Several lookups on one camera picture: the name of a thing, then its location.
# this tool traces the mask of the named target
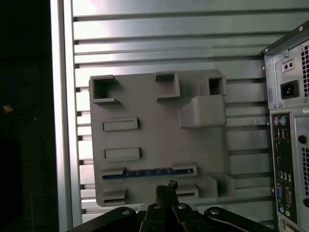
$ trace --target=dark background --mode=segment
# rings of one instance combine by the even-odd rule
[[[48,0],[0,1],[0,75],[16,87],[0,108],[4,232],[58,231],[50,30]],[[0,101],[10,88],[0,77]]]

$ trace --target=slatted metal wall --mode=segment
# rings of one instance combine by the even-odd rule
[[[226,132],[236,191],[233,199],[199,201],[199,208],[220,205],[271,225],[260,52],[309,19],[309,1],[64,0],[64,9],[74,225],[110,209],[95,200],[90,76],[205,69],[219,69],[227,77]]]

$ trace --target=blue cable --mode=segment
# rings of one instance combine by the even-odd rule
[[[11,103],[11,100],[13,99],[13,97],[15,96],[16,94],[16,86],[15,86],[15,82],[13,81],[13,79],[11,79],[10,77],[6,76],[6,75],[3,75],[3,74],[0,74],[0,78],[4,78],[6,79],[8,82],[11,83],[12,85],[12,93],[9,95],[9,97],[3,101],[0,101],[0,105],[3,107],[3,106],[6,106],[7,104]]]

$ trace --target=ventilation grille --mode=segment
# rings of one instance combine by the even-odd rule
[[[301,53],[301,60],[303,65],[303,76],[304,76],[304,91],[305,97],[309,97],[309,54],[308,45],[304,47],[304,51]]]
[[[304,183],[305,183],[305,193],[306,196],[309,196],[309,149],[302,148],[302,155],[303,155],[303,171],[304,171]]]

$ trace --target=blue circuit board strip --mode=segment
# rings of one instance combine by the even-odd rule
[[[158,175],[176,175],[176,174],[190,174],[193,169],[180,169],[173,170],[172,168],[157,168],[157,169],[140,169],[140,170],[124,170],[123,174],[119,175],[104,175],[103,179],[116,179],[116,178],[134,178],[145,176],[158,176]]]

